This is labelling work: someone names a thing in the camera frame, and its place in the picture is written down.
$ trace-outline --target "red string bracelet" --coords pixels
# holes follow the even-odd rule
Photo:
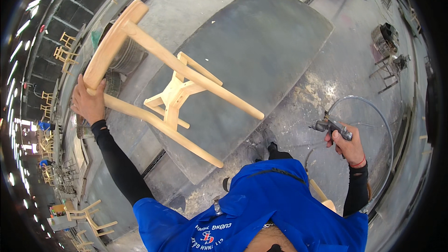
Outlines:
[[[359,164],[356,164],[356,165],[350,165],[351,167],[355,167],[355,166],[358,166],[358,165],[360,165],[360,164],[362,164],[364,161],[366,160],[366,154],[364,154],[364,158],[362,159],[362,161],[359,163]]]

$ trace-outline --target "hand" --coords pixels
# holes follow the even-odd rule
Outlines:
[[[78,76],[78,84],[72,95],[73,105],[70,107],[76,114],[86,119],[90,125],[99,120],[104,120],[104,87],[106,79],[103,79],[96,88],[96,94],[91,96],[84,85],[82,74]]]
[[[336,143],[336,152],[340,155],[344,154],[345,159],[349,165],[356,165],[355,168],[361,168],[366,165],[366,160],[364,160],[364,150],[362,149],[361,138],[359,137],[359,131],[354,126],[349,126],[343,122],[342,125],[347,127],[347,130],[351,132],[352,140],[347,141],[338,131],[333,131],[332,138]],[[327,148],[332,145],[330,135],[327,133],[325,136],[325,141],[327,142]]]

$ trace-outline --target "black pants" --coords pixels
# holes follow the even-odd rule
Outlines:
[[[292,159],[293,157],[288,152],[280,152],[278,150],[269,151],[269,159],[268,160],[276,160],[276,159]]]

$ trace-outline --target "worker in blue shirt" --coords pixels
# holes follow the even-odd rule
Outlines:
[[[133,206],[148,251],[363,251],[367,242],[367,162],[355,127],[352,141],[335,131],[336,151],[349,164],[350,183],[341,217],[311,196],[308,177],[298,160],[277,150],[270,130],[263,132],[269,159],[254,148],[253,164],[232,178],[229,193],[191,220],[154,199],[140,173],[118,147],[104,120],[103,80],[96,95],[87,93],[78,77],[72,110],[92,127],[113,181]],[[327,147],[331,147],[326,135]]]

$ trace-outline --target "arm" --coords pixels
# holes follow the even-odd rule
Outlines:
[[[101,81],[96,95],[91,96],[87,93],[82,75],[80,75],[78,84],[73,91],[73,105],[71,109],[82,115],[91,124],[92,132],[113,181],[131,205],[134,206],[138,200],[145,197],[154,199],[154,196],[137,168],[135,168],[135,165],[118,147],[107,129],[106,121],[104,120],[103,99],[105,85],[105,80]]]
[[[361,210],[369,202],[369,192],[367,190],[369,171],[358,129],[354,126],[342,124],[347,126],[347,130],[353,134],[352,140],[346,141],[338,131],[332,133],[332,139],[336,143],[336,152],[340,155],[344,154],[349,163],[349,191],[345,199],[343,214],[343,216],[348,216]],[[326,135],[325,141],[327,142],[327,148],[331,147],[329,134]]]

